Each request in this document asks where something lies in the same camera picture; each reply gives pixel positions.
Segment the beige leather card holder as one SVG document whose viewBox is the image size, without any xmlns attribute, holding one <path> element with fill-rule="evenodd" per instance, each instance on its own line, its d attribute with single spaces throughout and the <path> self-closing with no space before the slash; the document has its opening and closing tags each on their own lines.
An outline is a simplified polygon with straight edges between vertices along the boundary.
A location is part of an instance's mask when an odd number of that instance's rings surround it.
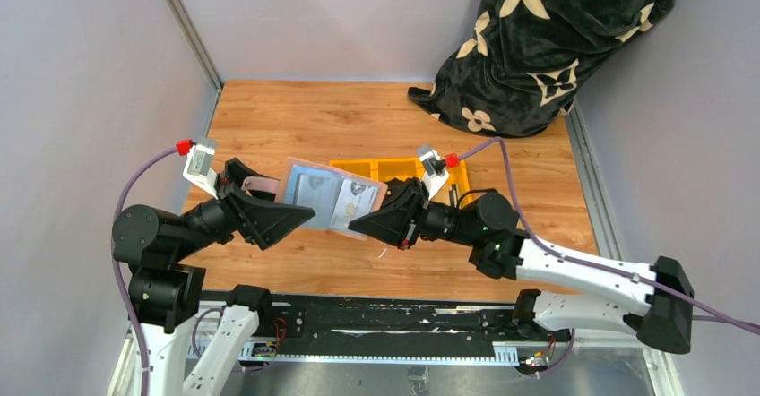
<svg viewBox="0 0 760 396">
<path fill-rule="evenodd" d="M 275 201 L 310 208 L 315 216 L 302 228 L 331 231 L 345 237 L 366 240 L 367 236 L 349 229 L 349 224 L 380 209 L 388 192 L 386 184 L 304 159 L 286 160 L 284 175 L 278 180 L 246 176 L 242 188 L 249 192 L 275 195 Z"/>
</svg>

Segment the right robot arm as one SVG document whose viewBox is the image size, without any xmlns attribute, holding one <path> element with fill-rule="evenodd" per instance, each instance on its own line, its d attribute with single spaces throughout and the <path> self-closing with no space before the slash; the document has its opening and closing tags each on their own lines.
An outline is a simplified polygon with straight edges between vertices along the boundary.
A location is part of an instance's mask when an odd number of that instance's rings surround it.
<svg viewBox="0 0 760 396">
<path fill-rule="evenodd" d="M 422 239 L 468 246 L 469 261 L 492 279 L 543 281 L 574 290 L 561 296 L 524 290 L 513 310 L 520 326 L 617 331 L 653 349 L 691 350 L 694 290 L 682 264 L 666 256 L 631 263 L 587 254 L 517 227 L 518 213 L 490 189 L 462 207 L 433 202 L 421 181 L 394 179 L 381 207 L 349 228 L 408 249 Z"/>
</svg>

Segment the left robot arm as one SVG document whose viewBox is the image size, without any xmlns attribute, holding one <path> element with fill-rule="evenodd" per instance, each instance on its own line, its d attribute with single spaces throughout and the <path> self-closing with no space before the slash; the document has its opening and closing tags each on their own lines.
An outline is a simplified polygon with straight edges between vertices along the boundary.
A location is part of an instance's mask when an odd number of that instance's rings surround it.
<svg viewBox="0 0 760 396">
<path fill-rule="evenodd" d="M 186 371 L 205 269 L 182 262 L 213 244 L 240 235 L 264 250 L 315 216 L 311 208 L 275 202 L 261 176 L 239 159 L 208 176 L 211 199 L 176 215 L 136 204 L 120 211 L 112 226 L 116 263 L 132 273 L 125 286 L 140 357 L 136 380 L 142 395 L 219 395 L 247 340 L 259 329 L 282 335 L 266 288 L 237 285 L 228 294 L 220 323 L 194 369 Z"/>
</svg>

